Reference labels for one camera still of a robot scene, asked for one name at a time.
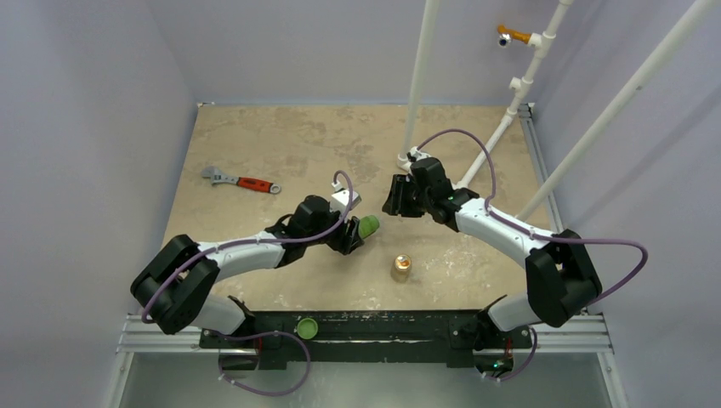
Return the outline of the green pill bottle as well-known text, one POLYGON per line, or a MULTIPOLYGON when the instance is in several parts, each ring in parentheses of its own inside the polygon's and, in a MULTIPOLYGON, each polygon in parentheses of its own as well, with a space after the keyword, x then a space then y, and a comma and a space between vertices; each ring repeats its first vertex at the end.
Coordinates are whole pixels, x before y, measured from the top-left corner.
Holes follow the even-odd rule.
POLYGON ((374 234, 380 228, 380 222, 375 215, 367 215, 359 220, 358 234, 363 240, 374 234))

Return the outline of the green bottle cap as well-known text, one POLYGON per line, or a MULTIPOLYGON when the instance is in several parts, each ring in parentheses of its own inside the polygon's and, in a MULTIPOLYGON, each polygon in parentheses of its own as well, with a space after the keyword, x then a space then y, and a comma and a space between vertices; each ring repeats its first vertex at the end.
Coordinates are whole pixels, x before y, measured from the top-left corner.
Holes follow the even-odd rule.
POLYGON ((310 317, 301 319, 296 325, 296 333, 303 340, 313 339, 317 336, 318 332, 318 322, 310 317))

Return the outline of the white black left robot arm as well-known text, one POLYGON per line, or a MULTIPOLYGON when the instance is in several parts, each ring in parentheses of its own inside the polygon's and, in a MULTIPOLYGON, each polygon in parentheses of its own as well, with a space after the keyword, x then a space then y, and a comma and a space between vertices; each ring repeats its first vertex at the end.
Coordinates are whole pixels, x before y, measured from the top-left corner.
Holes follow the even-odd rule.
POLYGON ((144 321, 157 324, 168 335, 193 326, 220 333, 231 347, 246 346, 256 331, 255 315, 237 297, 213 295, 213 286, 247 272, 288 266, 316 245, 343 255, 352 253, 378 221, 349 216, 345 202, 308 195, 293 213, 256 235, 234 241, 197 242, 176 235, 130 286, 144 309, 144 321))

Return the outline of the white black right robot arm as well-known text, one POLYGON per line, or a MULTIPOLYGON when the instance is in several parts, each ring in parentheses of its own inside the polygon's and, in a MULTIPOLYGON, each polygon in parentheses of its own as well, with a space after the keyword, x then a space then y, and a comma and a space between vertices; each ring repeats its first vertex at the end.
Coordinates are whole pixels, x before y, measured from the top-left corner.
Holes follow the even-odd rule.
POLYGON ((467 188, 455 188, 433 157, 412 163, 408 174, 395 174, 384 213, 405 218, 428 214, 438 223, 494 247, 525 271, 526 289, 483 309, 480 340, 497 346, 511 330, 544 323, 560 327, 597 299, 603 289, 580 237, 571 230, 557 235, 535 231, 467 188))

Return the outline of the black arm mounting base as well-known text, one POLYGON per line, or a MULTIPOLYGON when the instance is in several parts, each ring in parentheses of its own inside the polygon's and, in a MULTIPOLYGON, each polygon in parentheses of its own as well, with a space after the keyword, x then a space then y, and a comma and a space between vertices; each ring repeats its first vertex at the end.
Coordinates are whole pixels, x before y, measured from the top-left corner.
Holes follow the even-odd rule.
POLYGON ((258 311, 255 333, 223 338, 203 330, 200 346, 226 353, 259 353, 262 370, 284 369, 289 362, 438 363, 448 368, 481 366, 488 371, 508 369, 508 362, 493 363, 486 353, 509 357, 516 349, 529 349, 531 331, 521 326, 495 330, 481 319, 481 311, 258 311), (310 340, 296 333, 306 317, 318 322, 310 340))

